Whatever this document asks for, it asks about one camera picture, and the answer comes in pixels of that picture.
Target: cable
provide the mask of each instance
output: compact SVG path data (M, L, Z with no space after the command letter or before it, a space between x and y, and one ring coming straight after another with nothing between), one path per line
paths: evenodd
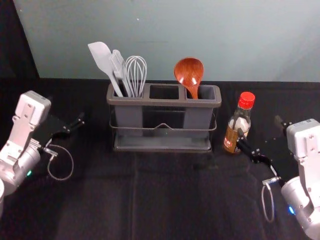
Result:
M49 139L49 141L46 143L45 147L47 148L51 142L52 142L52 138Z
M272 208L271 219L268 218L267 211L266 211L266 204L265 204L265 198L264 198L264 193L265 193L265 188L266 187L269 190L270 198L271 198L271 208ZM271 187L270 187L269 183L266 183L262 187L261 201L262 201L262 206L263 206L264 217L268 221L268 223L272 223L275 220L275 203L274 203L274 196L272 195L272 191L271 191Z
M66 148L64 148L62 146L54 145L54 144L50 144L49 146L57 147L57 148L65 150L66 153L69 155L70 160L71 160L71 172L70 172L70 174L68 176L64 177L64 178L58 178L58 177L54 176L50 171L50 165L51 165L51 162L53 160L53 158L50 158L48 166L47 166L47 170L48 170L48 173L49 173L50 177L52 177L54 180L57 180L57 181L66 181L66 180L68 180L72 176L72 174L74 173L74 167L75 167L74 158L72 157L71 153Z

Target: black table surface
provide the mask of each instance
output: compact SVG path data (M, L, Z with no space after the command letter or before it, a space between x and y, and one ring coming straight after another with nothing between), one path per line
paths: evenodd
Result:
M74 158L73 176L52 180L46 174L48 159L42 159L34 174L5 198L1 240L308 239L277 184L272 186L275 220L265 220L262 180L272 173L243 154L226 154L222 142L242 91L256 95L248 139L259 146L281 136L275 115L293 122L320 120L320 84L205 82L219 86L222 95L211 153L114 152L108 84L0 80L0 146L9 137L19 96L28 90L52 96L50 113L67 122L92 108L86 125L58 142ZM194 164L212 167L194 170Z

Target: red bottle cap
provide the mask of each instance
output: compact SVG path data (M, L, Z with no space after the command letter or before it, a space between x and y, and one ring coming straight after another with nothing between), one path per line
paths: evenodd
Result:
M256 96L249 92L249 91L244 91L241 93L238 105L240 108L243 109L251 109L254 106Z

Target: brown liquid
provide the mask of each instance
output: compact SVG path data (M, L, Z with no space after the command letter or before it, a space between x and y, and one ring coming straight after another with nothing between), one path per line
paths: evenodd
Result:
M231 154L240 153L240 149L237 147L237 139L238 139L238 132L236 130L233 130L228 125L226 129L225 137L223 140L223 148Z

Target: wooden ladle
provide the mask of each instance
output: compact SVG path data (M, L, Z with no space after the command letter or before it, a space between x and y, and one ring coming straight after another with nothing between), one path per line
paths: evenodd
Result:
M174 76L191 93L193 99L198 99L198 88L204 76L204 65L194 57L186 57L177 62Z

